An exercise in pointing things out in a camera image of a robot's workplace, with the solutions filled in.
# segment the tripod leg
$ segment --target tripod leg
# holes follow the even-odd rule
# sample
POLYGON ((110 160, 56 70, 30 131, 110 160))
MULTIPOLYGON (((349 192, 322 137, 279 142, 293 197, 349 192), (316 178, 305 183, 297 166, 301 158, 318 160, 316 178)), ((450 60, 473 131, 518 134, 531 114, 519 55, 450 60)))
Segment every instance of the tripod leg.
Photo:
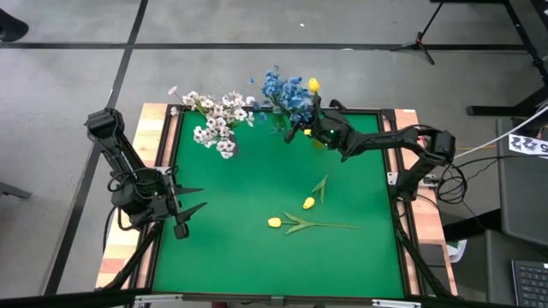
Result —
POLYGON ((411 41, 409 43, 401 44, 401 45, 397 46, 396 48, 391 49, 390 51, 398 51, 398 50, 402 50, 402 49, 407 49, 408 47, 411 47, 411 46, 413 46, 413 49, 416 49, 417 48, 415 46, 416 44, 417 44, 416 41, 411 41))
POLYGON ((418 45, 419 48, 422 50, 422 52, 425 54, 426 60, 428 60, 428 62, 429 62, 431 65, 436 64, 436 63, 434 62, 434 59, 432 59, 432 57, 430 56, 430 53, 428 53, 428 50, 425 48, 425 46, 424 46, 421 42, 417 42, 417 45, 418 45))
POLYGON ((439 3, 438 7, 436 8, 436 11, 434 12, 434 14, 432 15, 432 17, 430 18, 430 20, 428 21, 428 23, 426 24, 426 27, 424 30, 422 30, 421 33, 419 33, 419 40, 422 39, 422 37, 426 34, 426 31, 428 31, 428 28, 430 27, 430 25, 432 24, 432 22, 434 21, 434 18, 436 18, 436 15, 438 14, 439 10, 442 8, 442 5, 444 5, 445 1, 442 1, 441 3, 439 3))

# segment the green table surface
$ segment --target green table surface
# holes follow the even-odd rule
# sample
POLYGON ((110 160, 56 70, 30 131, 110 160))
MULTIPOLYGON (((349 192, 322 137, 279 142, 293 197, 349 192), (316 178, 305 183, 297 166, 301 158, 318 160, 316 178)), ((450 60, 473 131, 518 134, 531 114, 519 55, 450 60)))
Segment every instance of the green table surface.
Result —
MULTIPOLYGON (((375 115, 347 115, 361 132, 378 132, 375 115)), ((203 192, 182 195, 183 208, 208 202, 177 240, 173 219, 164 228, 154 292, 402 298, 403 286, 390 217, 381 151, 340 162, 302 133, 287 145, 269 121, 235 129, 239 153, 223 159, 193 141, 204 126, 196 114, 182 123, 176 181, 203 192), (325 204, 302 204, 325 175, 325 204), (359 229, 271 228, 284 211, 310 222, 359 229)))

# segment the gray floor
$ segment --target gray floor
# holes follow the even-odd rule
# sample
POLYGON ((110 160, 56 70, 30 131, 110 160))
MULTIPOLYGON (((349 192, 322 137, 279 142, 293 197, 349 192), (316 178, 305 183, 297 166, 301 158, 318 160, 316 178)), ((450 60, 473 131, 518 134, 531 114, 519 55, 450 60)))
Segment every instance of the gray floor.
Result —
MULTIPOLYGON (((126 42, 139 3, 0 0, 0 8, 29 23, 24 42, 126 42)), ((527 4, 515 2, 515 8, 546 52, 546 31, 527 4)), ((148 4, 137 41, 394 44, 412 39, 434 9, 423 0, 156 0, 148 4)), ((425 41, 520 43, 502 6, 478 4, 446 5, 425 41)), ((421 122, 450 130, 459 146, 474 146, 494 137, 494 119, 468 117, 465 106, 513 105, 541 86, 523 52, 432 56, 435 66, 410 51, 135 50, 116 107, 131 140, 141 105, 170 102, 167 91, 173 85, 181 92, 218 95, 236 89, 258 96, 247 78, 260 79, 278 65, 287 75, 318 78, 325 98, 353 107, 416 109, 421 122)), ((9 278, 0 282, 2 298, 40 292, 91 149, 83 122, 105 106, 121 57, 122 50, 0 48, 0 181, 33 191, 28 201, 0 198, 0 277, 9 278)), ((481 151, 468 158, 492 154, 481 151)), ((94 286, 110 208, 109 171, 101 158, 62 293, 94 286)), ((476 214, 499 206, 496 168, 471 182, 467 203, 476 214)), ((461 205, 441 208, 444 217, 471 216, 461 205)), ((477 298, 472 291, 463 293, 477 298)))

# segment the white label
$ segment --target white label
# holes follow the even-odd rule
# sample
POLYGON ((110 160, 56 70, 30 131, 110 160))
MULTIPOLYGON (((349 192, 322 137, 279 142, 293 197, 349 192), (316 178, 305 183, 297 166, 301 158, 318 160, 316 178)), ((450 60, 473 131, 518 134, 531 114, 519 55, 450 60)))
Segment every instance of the white label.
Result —
POLYGON ((508 147, 511 151, 521 154, 546 155, 541 158, 548 159, 548 142, 540 139, 523 137, 511 133, 508 136, 508 147))

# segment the wooden board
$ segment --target wooden board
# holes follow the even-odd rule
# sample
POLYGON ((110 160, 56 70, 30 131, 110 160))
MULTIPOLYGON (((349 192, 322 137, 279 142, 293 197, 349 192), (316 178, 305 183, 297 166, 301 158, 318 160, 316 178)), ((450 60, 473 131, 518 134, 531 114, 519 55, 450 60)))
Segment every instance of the wooden board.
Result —
MULTIPOLYGON (((165 111, 167 104, 144 104, 141 111, 139 124, 137 126, 137 132, 134 138, 134 148, 145 163, 147 167, 153 167, 158 153, 158 146, 160 141, 160 135, 162 133, 162 127, 164 126, 165 111)), ((396 122, 397 128, 417 124, 418 118, 414 110, 396 110, 396 122)), ((164 151, 164 157, 162 160, 162 166, 168 166, 170 149, 175 136, 176 121, 171 122, 172 125, 169 128, 166 149, 164 151)), ((390 130, 390 124, 388 121, 384 121, 384 128, 390 130)), ((390 168, 392 171, 396 171, 396 156, 393 150, 389 150, 390 154, 390 168)), ((416 161, 417 156, 409 151, 402 150, 403 162, 406 169, 409 169, 416 161)), ((419 194, 435 200, 434 191, 428 188, 420 188, 419 194)), ((402 212, 402 204, 398 205, 400 212, 402 212)), ((455 278, 453 276, 453 270, 449 261, 449 254, 445 246, 444 231, 439 217, 439 212, 433 204, 421 198, 417 198, 412 203, 414 224, 416 227, 417 236, 421 244, 436 244, 441 245, 444 249, 445 264, 448 271, 448 277, 450 278, 450 288, 453 294, 456 292, 455 278)), ((407 229, 407 222, 402 219, 403 226, 407 229)), ((109 237, 107 240, 106 250, 103 256, 103 262, 99 270, 96 287, 102 287, 109 283, 116 273, 122 269, 123 265, 129 260, 131 254, 134 252, 137 246, 138 233, 136 231, 124 232, 117 227, 116 216, 113 219, 113 223, 110 227, 109 237)), ((147 271, 148 260, 150 259, 149 252, 143 257, 143 265, 140 269, 140 276, 138 277, 138 286, 143 287, 145 285, 145 277, 147 271)), ((412 294, 419 294, 419 285, 415 273, 414 262, 411 257, 406 253, 406 262, 408 266, 408 276, 412 294)))

